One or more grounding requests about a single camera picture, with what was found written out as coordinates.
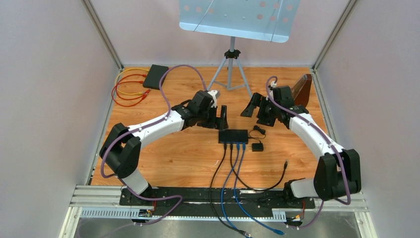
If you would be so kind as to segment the black network switch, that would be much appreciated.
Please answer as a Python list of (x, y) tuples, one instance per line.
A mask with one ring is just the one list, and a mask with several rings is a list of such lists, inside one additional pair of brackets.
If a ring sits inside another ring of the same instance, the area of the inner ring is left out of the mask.
[(218, 132), (219, 144), (248, 144), (249, 135), (246, 129), (226, 129)]

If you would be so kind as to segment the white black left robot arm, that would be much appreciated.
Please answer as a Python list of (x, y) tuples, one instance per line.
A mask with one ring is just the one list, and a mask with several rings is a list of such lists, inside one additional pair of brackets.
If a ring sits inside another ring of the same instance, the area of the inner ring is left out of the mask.
[(152, 198), (151, 185), (138, 170), (141, 150), (160, 138), (193, 126), (228, 129), (227, 106), (221, 107), (219, 117), (216, 115), (219, 96), (218, 90), (200, 90), (191, 100), (171, 107), (159, 117), (131, 126), (115, 124), (100, 150), (101, 165), (108, 165), (113, 175), (131, 189), (138, 204), (148, 204)]

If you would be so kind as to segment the black power adapter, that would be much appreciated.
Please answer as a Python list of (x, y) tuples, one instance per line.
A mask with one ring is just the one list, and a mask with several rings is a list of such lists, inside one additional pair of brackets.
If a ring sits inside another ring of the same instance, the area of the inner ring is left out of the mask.
[[(260, 133), (260, 135), (262, 135), (262, 137), (251, 136), (251, 133), (253, 131), (258, 131)], [(254, 125), (253, 126), (253, 129), (248, 133), (248, 138), (258, 141), (258, 143), (252, 143), (251, 144), (251, 147), (252, 147), (252, 151), (253, 152), (262, 152), (264, 150), (262, 139), (265, 139), (266, 138), (266, 131), (265, 131), (265, 129), (262, 129), (259, 126)]]

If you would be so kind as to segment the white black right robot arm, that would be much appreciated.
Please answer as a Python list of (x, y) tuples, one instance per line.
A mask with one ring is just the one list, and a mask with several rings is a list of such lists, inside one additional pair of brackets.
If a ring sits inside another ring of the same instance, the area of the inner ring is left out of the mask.
[(257, 123), (274, 126), (283, 123), (310, 149), (317, 160), (313, 178), (290, 180), (285, 183), (284, 203), (295, 207), (304, 197), (323, 201), (351, 197), (361, 191), (360, 156), (355, 149), (345, 149), (331, 139), (314, 121), (303, 105), (295, 103), (289, 86), (267, 87), (267, 96), (254, 93), (241, 113), (251, 117), (258, 109)]

